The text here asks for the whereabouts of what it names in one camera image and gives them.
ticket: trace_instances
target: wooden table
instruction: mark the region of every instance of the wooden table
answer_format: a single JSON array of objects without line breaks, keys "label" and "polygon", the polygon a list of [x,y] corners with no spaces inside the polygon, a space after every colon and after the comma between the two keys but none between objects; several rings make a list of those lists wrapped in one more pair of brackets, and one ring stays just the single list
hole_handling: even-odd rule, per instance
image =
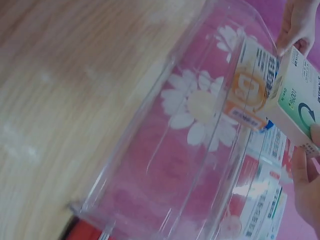
[{"label": "wooden table", "polygon": [[0,2],[0,240],[59,237],[203,2]]}]

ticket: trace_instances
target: pink tablecloth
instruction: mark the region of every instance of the pink tablecloth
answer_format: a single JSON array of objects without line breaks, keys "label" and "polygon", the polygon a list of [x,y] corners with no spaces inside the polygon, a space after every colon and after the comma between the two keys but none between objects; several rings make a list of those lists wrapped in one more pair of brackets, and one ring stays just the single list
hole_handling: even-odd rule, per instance
[{"label": "pink tablecloth", "polygon": [[[282,2],[251,2],[276,36]],[[269,51],[273,44],[250,14],[225,7],[218,5],[192,39],[99,198],[99,214],[110,217],[120,237],[166,238],[175,227],[175,239],[201,239],[219,185],[231,177],[228,159],[239,125],[222,115],[214,129],[213,106],[242,32]],[[291,185],[285,190],[289,197],[278,239],[315,239],[295,212]]]}]

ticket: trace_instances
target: white daisy print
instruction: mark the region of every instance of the white daisy print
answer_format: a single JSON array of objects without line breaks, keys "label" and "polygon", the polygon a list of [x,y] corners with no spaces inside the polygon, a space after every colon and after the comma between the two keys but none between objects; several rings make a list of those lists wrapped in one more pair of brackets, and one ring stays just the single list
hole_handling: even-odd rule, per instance
[{"label": "white daisy print", "polygon": [[235,48],[238,37],[242,34],[242,30],[240,28],[233,30],[232,27],[226,25],[225,27],[220,27],[218,32],[223,39],[219,35],[215,36],[215,38],[219,40],[216,46],[228,53],[226,61],[229,63],[231,59],[231,52]]},{"label": "white daisy print", "polygon": [[[173,129],[189,128],[187,143],[192,146],[201,143],[209,143],[213,128],[214,106],[222,86],[222,76],[210,82],[207,71],[201,71],[197,79],[196,75],[186,69],[182,76],[172,74],[168,82],[173,89],[165,89],[161,92],[163,98],[162,107],[164,113],[171,116],[169,126]],[[236,136],[233,125],[238,122],[226,115],[221,116],[216,128],[215,138],[211,141],[209,151],[214,152],[219,146],[219,141],[231,146]]]}]

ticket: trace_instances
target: finger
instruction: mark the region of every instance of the finger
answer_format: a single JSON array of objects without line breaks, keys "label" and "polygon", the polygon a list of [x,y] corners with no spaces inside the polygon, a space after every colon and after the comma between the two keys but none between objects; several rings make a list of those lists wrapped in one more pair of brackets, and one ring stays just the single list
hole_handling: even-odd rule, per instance
[{"label": "finger", "polygon": [[313,43],[307,43],[306,41],[303,40],[303,43],[300,44],[300,53],[302,53],[305,57],[308,56],[311,48],[313,46]]},{"label": "finger", "polygon": [[311,138],[315,145],[320,147],[320,125],[313,124],[310,127]]},{"label": "finger", "polygon": [[283,36],[282,40],[277,45],[277,53],[281,57],[285,54],[292,45],[294,45],[299,39],[300,35],[292,30],[287,35]]},{"label": "finger", "polygon": [[319,176],[316,165],[312,159],[306,160],[306,169],[307,169],[309,183],[311,183],[313,180],[315,180]]},{"label": "finger", "polygon": [[295,191],[309,183],[307,172],[307,157],[303,148],[298,147],[292,156],[292,178]]}]

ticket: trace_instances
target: transparent plastic box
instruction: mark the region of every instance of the transparent plastic box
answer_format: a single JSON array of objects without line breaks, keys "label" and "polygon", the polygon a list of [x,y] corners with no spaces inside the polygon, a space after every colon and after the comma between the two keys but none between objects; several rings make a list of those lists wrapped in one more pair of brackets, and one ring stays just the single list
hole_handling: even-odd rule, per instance
[{"label": "transparent plastic box", "polygon": [[207,0],[77,216],[117,240],[219,238],[251,132],[223,113],[244,38],[275,53],[253,7]]}]

